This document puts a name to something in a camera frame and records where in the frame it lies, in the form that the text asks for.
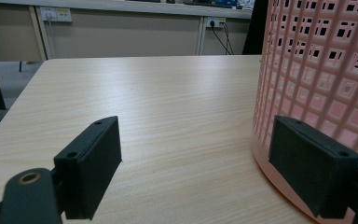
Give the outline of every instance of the power socket panel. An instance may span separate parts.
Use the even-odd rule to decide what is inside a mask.
[[[222,17],[208,17],[208,20],[206,22],[206,27],[212,27],[211,21],[214,21],[214,28],[222,28],[223,22],[226,22],[226,18]]]
[[[43,21],[57,21],[57,9],[55,7],[41,7]]]
[[[48,21],[72,21],[71,9],[67,7],[41,7],[42,20]]]

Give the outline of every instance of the wooden table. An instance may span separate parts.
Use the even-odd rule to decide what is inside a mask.
[[[92,223],[307,223],[251,149],[260,56],[46,61],[0,124],[6,182],[117,115],[123,163]],[[87,220],[69,223],[89,223]]]

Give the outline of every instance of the pink mesh basket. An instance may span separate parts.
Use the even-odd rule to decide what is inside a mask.
[[[269,163],[275,115],[301,119],[358,152],[358,0],[269,1],[254,119],[255,158],[270,181],[314,217]],[[351,209],[345,222],[353,219]]]

